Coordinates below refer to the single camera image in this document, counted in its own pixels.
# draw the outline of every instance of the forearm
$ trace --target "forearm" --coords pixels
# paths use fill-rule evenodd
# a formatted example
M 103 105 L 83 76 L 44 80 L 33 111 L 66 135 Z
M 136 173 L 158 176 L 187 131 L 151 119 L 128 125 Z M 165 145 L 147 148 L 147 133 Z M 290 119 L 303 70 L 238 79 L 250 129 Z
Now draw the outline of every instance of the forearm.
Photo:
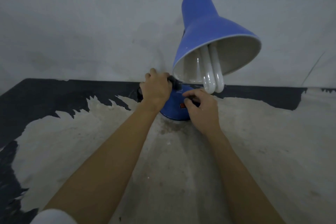
M 78 224 L 107 223 L 124 193 L 157 115 L 145 102 L 65 182 L 45 209 L 61 209 Z
M 235 223 L 284 223 L 221 131 L 208 136 Z

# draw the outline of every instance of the lamp shade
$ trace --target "lamp shade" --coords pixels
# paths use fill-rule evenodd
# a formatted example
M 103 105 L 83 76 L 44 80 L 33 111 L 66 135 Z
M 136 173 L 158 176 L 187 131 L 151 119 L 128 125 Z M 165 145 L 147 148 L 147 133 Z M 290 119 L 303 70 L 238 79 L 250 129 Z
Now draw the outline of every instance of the lamp shade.
M 212 0 L 183 0 L 184 34 L 177 49 L 173 75 L 186 83 L 202 83 L 197 50 L 216 42 L 221 72 L 232 73 L 252 61 L 260 52 L 259 38 L 220 17 Z

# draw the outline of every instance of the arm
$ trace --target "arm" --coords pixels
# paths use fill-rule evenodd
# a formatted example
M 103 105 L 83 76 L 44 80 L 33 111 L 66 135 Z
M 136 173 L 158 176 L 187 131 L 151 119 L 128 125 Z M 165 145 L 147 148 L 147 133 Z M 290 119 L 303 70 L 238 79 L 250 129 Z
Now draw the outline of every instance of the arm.
M 74 172 L 45 209 L 60 209 L 78 224 L 108 223 L 132 175 L 147 133 L 168 100 L 168 73 L 146 74 L 136 111 Z
M 284 224 L 221 131 L 217 101 L 203 89 L 183 95 L 194 97 L 194 101 L 201 103 L 197 108 L 190 99 L 185 99 L 192 123 L 208 138 L 212 147 L 234 223 Z

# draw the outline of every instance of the left hand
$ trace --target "left hand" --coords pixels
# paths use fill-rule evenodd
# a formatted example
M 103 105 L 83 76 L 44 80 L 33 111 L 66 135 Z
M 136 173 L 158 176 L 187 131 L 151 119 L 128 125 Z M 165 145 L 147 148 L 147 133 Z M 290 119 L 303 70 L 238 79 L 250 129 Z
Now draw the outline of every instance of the left hand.
M 142 103 L 151 110 L 159 112 L 169 99 L 172 84 L 167 80 L 169 73 L 157 73 L 151 68 L 145 74 L 146 81 L 140 83 L 143 95 Z

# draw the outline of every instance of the lamp base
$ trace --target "lamp base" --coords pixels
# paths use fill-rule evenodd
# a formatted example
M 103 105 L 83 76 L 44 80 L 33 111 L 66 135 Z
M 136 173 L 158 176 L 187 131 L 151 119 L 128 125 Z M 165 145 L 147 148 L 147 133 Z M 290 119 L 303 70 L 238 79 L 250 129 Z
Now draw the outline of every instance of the lamp base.
M 162 115 L 172 120 L 190 120 L 188 110 L 184 105 L 185 97 L 182 96 L 184 92 L 189 90 L 193 90 L 193 88 L 183 84 L 181 90 L 172 90 L 168 101 L 160 111 Z

